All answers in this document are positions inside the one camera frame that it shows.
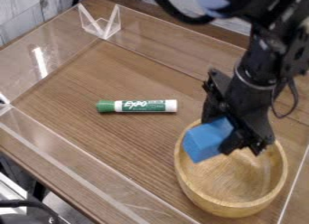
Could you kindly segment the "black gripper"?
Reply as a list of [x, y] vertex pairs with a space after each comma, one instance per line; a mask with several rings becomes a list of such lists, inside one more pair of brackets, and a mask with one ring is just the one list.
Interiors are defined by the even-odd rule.
[[295, 102], [285, 115], [274, 112], [276, 117], [287, 117], [297, 107], [299, 91], [295, 80], [285, 79], [269, 87], [257, 87], [245, 82], [237, 71], [230, 77], [220, 70], [212, 69], [208, 76], [204, 82], [206, 100], [202, 123], [212, 123], [225, 117], [234, 126], [218, 150], [230, 155], [237, 149], [248, 147], [254, 155], [260, 155], [276, 142], [268, 111], [274, 108], [276, 99], [285, 87], [291, 88]]

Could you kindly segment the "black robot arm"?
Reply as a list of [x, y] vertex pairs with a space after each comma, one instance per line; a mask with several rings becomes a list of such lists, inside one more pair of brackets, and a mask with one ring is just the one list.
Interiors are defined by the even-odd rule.
[[248, 147], [260, 154], [276, 137], [268, 114], [284, 89], [299, 101], [295, 77], [309, 69], [309, 0], [198, 0], [208, 19], [237, 17], [252, 24], [248, 51], [234, 74], [209, 71], [202, 121], [224, 118], [232, 130], [217, 150]]

